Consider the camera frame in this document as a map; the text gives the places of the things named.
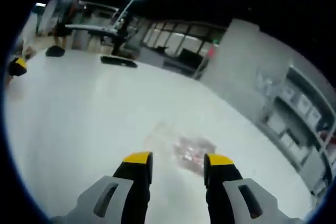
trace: light fixture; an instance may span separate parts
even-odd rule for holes
[[[41,6],[41,7],[46,7],[46,4],[43,4],[43,3],[36,3],[35,5],[36,6]]]

